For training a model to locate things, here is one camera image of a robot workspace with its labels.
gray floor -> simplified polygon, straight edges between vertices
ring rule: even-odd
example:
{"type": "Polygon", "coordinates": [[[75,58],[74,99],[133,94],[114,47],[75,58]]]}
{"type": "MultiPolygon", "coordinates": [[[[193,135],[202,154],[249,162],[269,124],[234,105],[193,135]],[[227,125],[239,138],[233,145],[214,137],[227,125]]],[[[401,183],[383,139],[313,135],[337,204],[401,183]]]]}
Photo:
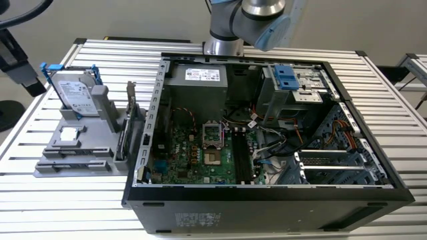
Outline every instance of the gray floor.
{"type": "MultiPolygon", "coordinates": [[[[18,85],[7,77],[0,77],[0,101],[15,100],[19,101],[26,108],[34,101],[34,97],[27,93],[22,85],[18,85]]],[[[0,144],[5,142],[11,129],[0,132],[0,144]]]]}

slotted metal surface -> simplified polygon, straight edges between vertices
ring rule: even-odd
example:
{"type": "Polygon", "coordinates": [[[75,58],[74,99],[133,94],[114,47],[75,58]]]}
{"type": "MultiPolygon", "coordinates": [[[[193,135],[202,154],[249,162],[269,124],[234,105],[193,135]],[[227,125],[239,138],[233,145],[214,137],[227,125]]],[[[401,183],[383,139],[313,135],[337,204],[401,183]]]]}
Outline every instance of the slotted metal surface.
{"type": "MultiPolygon", "coordinates": [[[[202,53],[201,44],[89,40],[74,45],[63,63],[101,68],[109,97],[126,107],[126,83],[137,82],[139,105],[151,100],[162,52],[202,53]]],[[[411,189],[417,202],[350,233],[322,234],[337,240],[427,239],[426,123],[367,57],[354,51],[246,48],[247,57],[329,61],[358,110],[411,189]]],[[[295,239],[295,235],[149,235],[121,205],[126,176],[34,178],[35,164],[62,117],[53,89],[38,97],[0,147],[0,238],[5,239],[295,239]]],[[[319,235],[298,238],[318,239],[319,235]]]]}

blue drive bracket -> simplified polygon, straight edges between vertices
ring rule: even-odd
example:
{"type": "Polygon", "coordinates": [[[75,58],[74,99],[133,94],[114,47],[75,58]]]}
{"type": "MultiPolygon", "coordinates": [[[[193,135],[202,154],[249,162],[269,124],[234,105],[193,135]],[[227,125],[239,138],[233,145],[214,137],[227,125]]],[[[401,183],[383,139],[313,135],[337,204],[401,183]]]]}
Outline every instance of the blue drive bracket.
{"type": "Polygon", "coordinates": [[[282,90],[298,90],[301,83],[295,77],[294,69],[291,66],[274,65],[274,76],[279,82],[279,88],[282,90]]]}
{"type": "MultiPolygon", "coordinates": [[[[105,85],[105,84],[103,84],[103,80],[102,80],[102,75],[101,75],[101,69],[95,66],[95,64],[91,66],[90,69],[91,69],[91,71],[94,72],[95,84],[97,84],[97,85],[105,85]]],[[[46,77],[46,80],[47,80],[49,84],[51,84],[55,92],[58,93],[58,95],[59,95],[59,91],[58,91],[58,89],[57,89],[57,87],[55,87],[55,84],[54,84],[51,75],[53,75],[55,72],[59,72],[59,71],[63,71],[63,70],[67,70],[67,68],[65,67],[63,64],[51,64],[50,66],[47,65],[46,62],[43,62],[43,63],[41,64],[41,71],[42,71],[42,73],[43,73],[43,75],[45,75],[45,77],[46,77]]],[[[69,109],[69,108],[67,108],[67,105],[66,105],[66,103],[65,103],[65,101],[63,101],[63,99],[62,99],[62,97],[59,97],[59,100],[61,100],[61,102],[62,102],[63,108],[65,108],[65,109],[69,109]]],[[[81,118],[83,117],[78,112],[77,112],[75,114],[77,114],[78,119],[81,119],[81,118]]]]}

white wall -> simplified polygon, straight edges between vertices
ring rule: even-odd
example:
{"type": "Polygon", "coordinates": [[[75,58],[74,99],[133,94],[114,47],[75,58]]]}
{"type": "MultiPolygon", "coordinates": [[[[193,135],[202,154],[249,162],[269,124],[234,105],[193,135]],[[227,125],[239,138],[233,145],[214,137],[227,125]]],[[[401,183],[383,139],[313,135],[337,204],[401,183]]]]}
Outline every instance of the white wall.
{"type": "MultiPolygon", "coordinates": [[[[39,2],[13,0],[0,20],[39,2]]],[[[307,0],[291,47],[365,50],[377,64],[394,65],[405,53],[427,54],[426,9],[427,0],[307,0]]],[[[78,37],[201,43],[210,35],[210,13],[205,0],[55,0],[39,17],[10,30],[38,67],[59,63],[78,37]]],[[[417,101],[416,94],[405,94],[417,101]]]]}
{"type": "Polygon", "coordinates": [[[426,0],[307,0],[291,46],[363,50],[378,65],[427,54],[426,0]]]}
{"type": "MultiPolygon", "coordinates": [[[[41,0],[11,0],[0,20],[15,17],[41,0]]],[[[203,0],[54,0],[46,12],[10,30],[34,66],[59,63],[77,38],[105,36],[187,39],[210,35],[203,0]]]]}

chip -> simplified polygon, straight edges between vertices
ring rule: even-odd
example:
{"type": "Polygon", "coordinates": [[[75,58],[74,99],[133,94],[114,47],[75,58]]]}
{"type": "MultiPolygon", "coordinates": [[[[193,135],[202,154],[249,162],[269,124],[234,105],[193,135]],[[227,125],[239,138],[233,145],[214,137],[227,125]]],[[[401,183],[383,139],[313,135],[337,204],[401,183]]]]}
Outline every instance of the chip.
{"type": "Polygon", "coordinates": [[[179,179],[186,179],[186,178],[189,178],[189,172],[186,172],[186,171],[179,171],[179,172],[178,172],[178,178],[179,178],[179,179]]]}

